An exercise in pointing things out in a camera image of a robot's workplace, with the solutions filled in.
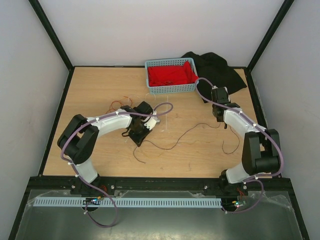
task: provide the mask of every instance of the white wall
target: white wall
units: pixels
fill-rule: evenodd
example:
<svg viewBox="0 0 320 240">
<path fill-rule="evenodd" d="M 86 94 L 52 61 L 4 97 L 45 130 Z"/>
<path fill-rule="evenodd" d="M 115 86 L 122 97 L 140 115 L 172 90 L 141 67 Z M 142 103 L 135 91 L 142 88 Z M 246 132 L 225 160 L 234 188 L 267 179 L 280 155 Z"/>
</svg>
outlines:
<svg viewBox="0 0 320 240">
<path fill-rule="evenodd" d="M 253 70 L 310 239 L 319 239 L 320 4 L 296 0 Z"/>
<path fill-rule="evenodd" d="M 36 176 L 68 71 L 27 0 L 0 1 L 0 239 Z"/>
<path fill-rule="evenodd" d="M 247 66 L 283 0 L 40 0 L 75 65 L 214 52 Z"/>
</svg>

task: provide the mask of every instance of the black cable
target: black cable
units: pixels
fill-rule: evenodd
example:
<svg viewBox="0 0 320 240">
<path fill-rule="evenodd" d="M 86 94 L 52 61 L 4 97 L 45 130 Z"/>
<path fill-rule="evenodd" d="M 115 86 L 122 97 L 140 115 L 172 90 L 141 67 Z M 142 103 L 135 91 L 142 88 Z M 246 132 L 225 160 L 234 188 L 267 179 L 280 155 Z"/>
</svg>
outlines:
<svg viewBox="0 0 320 240">
<path fill-rule="evenodd" d="M 172 147 L 169 147 L 169 148 L 164 148 L 164 147 L 157 146 L 156 144 L 154 144 L 152 141 L 149 141 L 149 140 L 144 140 L 142 143 L 144 143 L 144 142 L 151 143 L 151 144 L 154 145 L 156 148 L 161 149 L 161 150 L 172 150 L 172 149 L 174 149 L 174 148 L 177 146 L 177 144 L 179 143 L 180 139 L 181 139 L 184 135 L 186 135 L 189 131 L 191 131 L 192 129 L 196 128 L 196 127 L 199 126 L 199 125 L 207 125 L 208 127 L 212 128 L 212 129 L 217 129 L 217 128 L 220 127 L 221 123 L 219 122 L 219 126 L 210 126 L 210 125 L 207 124 L 207 123 L 198 123 L 198 124 L 195 125 L 194 127 L 192 127 L 192 128 L 190 128 L 189 130 L 187 130 L 184 134 L 182 134 L 182 135 L 178 138 L 178 140 L 176 141 L 176 143 L 175 143 Z M 235 149 L 234 151 L 232 151 L 232 152 L 225 152 L 225 150 L 224 150 L 224 148 L 223 148 L 223 146 L 224 146 L 224 141 L 223 141 L 221 148 L 222 148 L 222 151 L 223 151 L 225 154 L 232 154 L 232 153 L 234 153 L 234 152 L 239 148 L 239 145 L 240 145 L 240 138 L 238 137 L 238 135 L 237 135 L 232 129 L 231 129 L 231 131 L 232 131 L 232 132 L 236 135 L 236 137 L 238 138 L 238 145 L 236 146 L 236 149 Z M 138 148 L 138 146 L 136 146 L 135 149 L 133 150 L 133 156 L 134 156 L 134 158 L 135 158 L 138 162 L 145 164 L 145 163 L 146 163 L 145 161 L 141 161 L 141 160 L 139 160 L 139 159 L 136 157 L 135 152 L 136 152 L 137 148 Z"/>
</svg>

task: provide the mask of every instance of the black metal frame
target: black metal frame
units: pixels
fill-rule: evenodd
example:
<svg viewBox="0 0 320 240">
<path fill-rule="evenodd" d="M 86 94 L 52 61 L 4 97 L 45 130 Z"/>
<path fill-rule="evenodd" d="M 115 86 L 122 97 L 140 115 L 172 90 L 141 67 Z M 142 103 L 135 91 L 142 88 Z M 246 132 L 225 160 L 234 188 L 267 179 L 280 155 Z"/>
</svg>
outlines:
<svg viewBox="0 0 320 240">
<path fill-rule="evenodd" d="M 35 13 L 37 14 L 39 20 L 41 21 L 43 27 L 48 33 L 50 39 L 52 40 L 54 46 L 56 47 L 58 53 L 60 54 L 63 62 L 65 63 L 67 69 L 69 70 L 69 75 L 67 77 L 61 101 L 54 119 L 52 130 L 48 139 L 46 150 L 42 159 L 40 170 L 38 176 L 31 177 L 25 193 L 23 195 L 16 219 L 14 221 L 11 234 L 9 239 L 15 239 L 19 225 L 27 204 L 28 197 L 31 190 L 72 190 L 71 186 L 74 184 L 75 178 L 73 176 L 42 176 L 51 145 L 53 143 L 53 138 L 56 132 L 56 128 L 59 122 L 59 118 L 66 100 L 68 89 L 73 77 L 75 67 L 126 67 L 126 68 L 143 68 L 144 66 L 73 66 L 69 60 L 61 42 L 59 41 L 53 27 L 51 26 L 44 10 L 42 9 L 38 0 L 29 0 Z M 253 103 L 254 111 L 256 114 L 257 121 L 260 125 L 267 127 L 266 119 L 261 107 L 259 96 L 255 88 L 253 78 L 251 76 L 251 71 L 257 64 L 259 58 L 266 49 L 268 43 L 279 27 L 281 21 L 285 17 L 289 8 L 291 7 L 294 0 L 284 0 L 280 10 L 275 16 L 271 26 L 269 27 L 267 33 L 265 34 L 262 42 L 260 43 L 258 49 L 256 50 L 252 60 L 250 61 L 248 67 L 234 67 L 235 69 L 244 69 L 245 76 L 247 79 L 248 89 L 251 95 L 251 100 Z M 101 182 L 107 187 L 110 194 L 114 193 L 114 190 L 142 190 L 142 191 L 190 191 L 195 193 L 203 193 L 205 195 L 217 196 L 218 198 L 228 198 L 234 197 L 224 194 L 220 191 L 218 187 L 218 178 L 154 178 L 154 177 L 101 177 Z M 295 216 L 298 221 L 299 229 L 302 234 L 303 239 L 308 240 L 308 232 L 300 212 L 300 208 L 296 199 L 296 195 L 289 178 L 265 178 L 262 179 L 265 191 L 287 191 L 291 200 L 291 204 L 294 208 Z M 260 185 L 254 182 L 248 183 L 248 191 L 259 191 Z"/>
</svg>

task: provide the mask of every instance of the black garment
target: black garment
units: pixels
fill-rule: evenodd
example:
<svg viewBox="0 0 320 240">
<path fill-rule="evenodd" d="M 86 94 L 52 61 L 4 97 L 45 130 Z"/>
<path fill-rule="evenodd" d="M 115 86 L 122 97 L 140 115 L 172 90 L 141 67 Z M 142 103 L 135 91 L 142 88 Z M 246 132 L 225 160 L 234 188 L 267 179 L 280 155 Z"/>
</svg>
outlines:
<svg viewBox="0 0 320 240">
<path fill-rule="evenodd" d="M 198 77 L 208 79 L 218 88 L 227 87 L 229 94 L 247 87 L 239 74 L 228 66 L 227 61 L 213 52 L 197 55 L 189 51 L 182 58 L 192 58 Z M 200 81 L 196 87 L 205 98 L 212 99 L 209 83 Z"/>
</svg>

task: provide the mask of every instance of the light blue basket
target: light blue basket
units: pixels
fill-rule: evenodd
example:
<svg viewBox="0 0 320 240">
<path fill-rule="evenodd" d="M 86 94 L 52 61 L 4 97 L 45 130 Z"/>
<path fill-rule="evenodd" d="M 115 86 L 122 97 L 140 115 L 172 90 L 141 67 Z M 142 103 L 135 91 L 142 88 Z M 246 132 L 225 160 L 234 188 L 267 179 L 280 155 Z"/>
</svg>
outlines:
<svg viewBox="0 0 320 240">
<path fill-rule="evenodd" d="M 186 61 L 188 61 L 190 63 L 194 74 L 197 75 L 195 62 L 191 57 L 158 59 L 158 60 L 146 61 L 145 62 L 146 85 L 149 88 L 150 93 L 152 93 L 152 94 L 173 94 L 173 93 L 193 92 L 195 90 L 194 83 L 181 84 L 181 85 L 171 85 L 171 86 L 149 86 L 148 67 L 183 66 Z"/>
</svg>

